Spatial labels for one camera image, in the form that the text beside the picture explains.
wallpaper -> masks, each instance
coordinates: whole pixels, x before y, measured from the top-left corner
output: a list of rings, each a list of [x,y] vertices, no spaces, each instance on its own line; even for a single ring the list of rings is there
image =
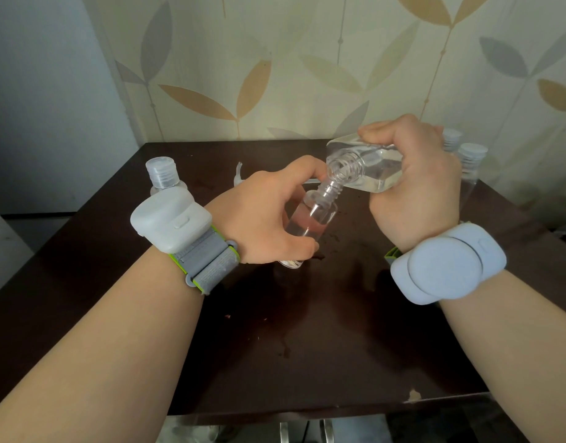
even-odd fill
[[[331,138],[413,113],[566,222],[566,0],[94,0],[147,141]]]

bottle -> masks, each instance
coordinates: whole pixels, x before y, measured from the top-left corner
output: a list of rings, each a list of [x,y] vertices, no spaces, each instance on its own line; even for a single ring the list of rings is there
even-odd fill
[[[326,145],[329,178],[343,186],[381,193],[402,174],[402,154],[394,145],[371,145],[353,133]]]
[[[150,195],[172,186],[187,187],[185,182],[178,177],[176,163],[170,157],[152,158],[146,161],[145,167],[148,170],[149,179],[152,181]]]
[[[305,193],[301,204],[289,219],[285,231],[293,236],[308,236],[316,241],[320,239],[326,226],[338,211],[334,201],[342,190],[343,184],[329,178],[324,180],[317,190]],[[290,269],[297,269],[303,261],[286,260],[279,263]]]
[[[453,154],[460,147],[461,133],[456,129],[444,129],[443,130],[443,150]]]
[[[478,169],[488,148],[476,143],[463,143],[457,150],[461,162],[460,210],[478,182]]]

wrist device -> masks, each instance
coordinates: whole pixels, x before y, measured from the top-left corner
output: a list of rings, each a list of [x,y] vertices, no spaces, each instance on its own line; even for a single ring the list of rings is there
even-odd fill
[[[505,266],[506,256],[494,238],[465,223],[424,240],[395,259],[390,272],[406,298],[427,305],[464,297]]]
[[[208,295],[240,262],[237,245],[212,227],[212,216],[183,186],[166,188],[141,202],[131,225],[183,270],[186,283]]]

tabletop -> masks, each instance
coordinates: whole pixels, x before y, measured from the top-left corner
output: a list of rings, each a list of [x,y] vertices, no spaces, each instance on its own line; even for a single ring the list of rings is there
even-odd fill
[[[147,143],[0,290],[0,401],[149,244],[130,226],[149,195],[144,163],[167,155],[197,202],[242,177],[325,156],[325,140]],[[169,409],[191,424],[387,413],[481,399],[486,385],[436,305],[409,303],[392,247],[346,189],[315,258],[243,265],[205,299]],[[566,310],[566,245],[479,182],[462,219],[505,249],[508,269]],[[409,401],[410,392],[420,394]]]

forearm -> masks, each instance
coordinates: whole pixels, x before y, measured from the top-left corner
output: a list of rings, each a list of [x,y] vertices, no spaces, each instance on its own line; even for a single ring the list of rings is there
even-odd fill
[[[523,433],[532,442],[566,441],[566,313],[507,271],[441,307]]]
[[[153,442],[201,304],[150,248],[0,404],[0,441]]]

